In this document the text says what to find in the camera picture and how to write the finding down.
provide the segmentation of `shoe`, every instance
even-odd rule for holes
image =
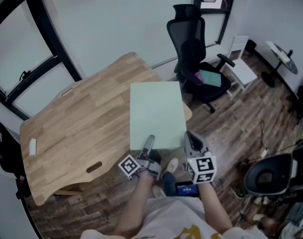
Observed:
[[[155,186],[152,187],[152,195],[155,198],[166,197],[165,192],[163,192],[162,188],[160,188],[157,185],[155,185]]]
[[[244,199],[246,190],[242,183],[231,183],[231,190],[238,199]]]
[[[165,172],[174,173],[177,170],[178,166],[179,166],[179,159],[174,157],[169,161]]]
[[[266,215],[264,214],[255,214],[253,216],[253,221],[261,221],[261,218],[265,217]]]

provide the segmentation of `light green box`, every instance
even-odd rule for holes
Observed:
[[[221,87],[221,75],[209,72],[205,70],[200,70],[200,75],[203,79],[203,83],[209,84],[216,87]]]
[[[182,147],[186,130],[179,82],[131,84],[131,150],[141,150],[151,134],[155,136],[153,149]]]

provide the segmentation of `phone screen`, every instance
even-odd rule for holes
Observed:
[[[190,184],[190,185],[177,185],[177,195],[182,197],[198,197],[198,187],[196,184]]]

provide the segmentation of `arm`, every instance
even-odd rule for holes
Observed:
[[[232,222],[221,205],[215,190],[210,183],[198,184],[201,201],[203,203],[205,220],[220,234],[231,229]]]
[[[294,235],[295,239],[303,238],[303,229]]]
[[[138,234],[142,217],[145,213],[146,203],[151,192],[154,176],[148,171],[141,172],[140,178],[125,209],[118,220],[114,235],[131,238]]]

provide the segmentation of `window latch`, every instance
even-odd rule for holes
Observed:
[[[23,71],[23,73],[22,73],[21,76],[20,76],[19,81],[21,81],[21,79],[26,79],[27,76],[30,75],[30,73],[31,73],[31,71],[27,71],[27,72]]]

